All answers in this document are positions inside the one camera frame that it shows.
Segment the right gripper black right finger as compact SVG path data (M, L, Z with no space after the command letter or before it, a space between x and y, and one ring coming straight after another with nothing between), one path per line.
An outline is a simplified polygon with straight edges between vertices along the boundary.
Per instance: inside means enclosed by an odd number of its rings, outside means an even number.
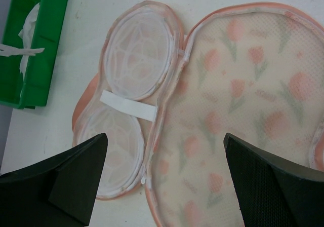
M230 133L224 148L245 226L323 226L323 172Z

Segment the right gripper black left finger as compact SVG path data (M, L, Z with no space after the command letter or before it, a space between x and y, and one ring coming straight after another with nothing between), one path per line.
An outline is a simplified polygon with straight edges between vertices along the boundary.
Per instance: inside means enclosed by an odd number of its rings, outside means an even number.
M101 133L1 175L1 226L88 226L107 146Z

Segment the floral laundry bag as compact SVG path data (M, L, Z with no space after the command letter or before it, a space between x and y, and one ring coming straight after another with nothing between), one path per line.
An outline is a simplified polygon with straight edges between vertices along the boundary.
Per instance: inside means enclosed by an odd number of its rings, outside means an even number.
M224 137L323 172L323 27L278 3L216 10L185 35L167 5L116 19L73 143L108 139L96 198L137 186L157 226L245 226Z

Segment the white bra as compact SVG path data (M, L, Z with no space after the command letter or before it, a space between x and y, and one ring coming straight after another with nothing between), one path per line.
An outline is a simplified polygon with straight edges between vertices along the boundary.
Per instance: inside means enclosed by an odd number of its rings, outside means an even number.
M29 83L34 72L34 62L42 58L44 48L33 48L33 38L40 10L37 3L16 34L22 41L22 47L1 44L1 98L2 100L18 100L24 86Z

